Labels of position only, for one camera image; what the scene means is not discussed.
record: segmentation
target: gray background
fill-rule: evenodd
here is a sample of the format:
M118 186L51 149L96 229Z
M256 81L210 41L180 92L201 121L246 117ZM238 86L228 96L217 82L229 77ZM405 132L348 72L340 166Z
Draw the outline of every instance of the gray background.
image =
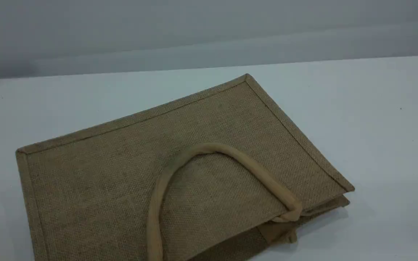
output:
M0 78L418 55L418 0L0 0Z

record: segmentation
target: jute tote bag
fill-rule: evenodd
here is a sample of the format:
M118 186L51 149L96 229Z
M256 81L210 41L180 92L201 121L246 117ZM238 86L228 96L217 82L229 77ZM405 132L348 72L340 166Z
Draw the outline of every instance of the jute tote bag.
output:
M240 261L353 186L250 76L20 148L36 261Z

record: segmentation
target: white surface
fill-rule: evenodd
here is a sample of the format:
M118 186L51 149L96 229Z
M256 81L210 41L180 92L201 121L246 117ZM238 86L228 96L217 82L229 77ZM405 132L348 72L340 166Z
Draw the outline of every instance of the white surface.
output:
M356 187L254 260L418 259L418 57L0 80L0 260L33 258L15 150L252 74Z

